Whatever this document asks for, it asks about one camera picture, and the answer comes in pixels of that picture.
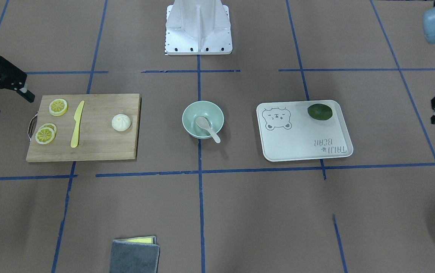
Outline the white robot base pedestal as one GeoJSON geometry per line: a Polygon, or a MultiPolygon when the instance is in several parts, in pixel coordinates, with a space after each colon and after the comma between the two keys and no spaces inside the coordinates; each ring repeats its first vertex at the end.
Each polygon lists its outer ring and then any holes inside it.
{"type": "Polygon", "coordinates": [[[167,55],[222,55],[233,51],[230,11],[221,0],[175,0],[167,6],[167,55]]]}

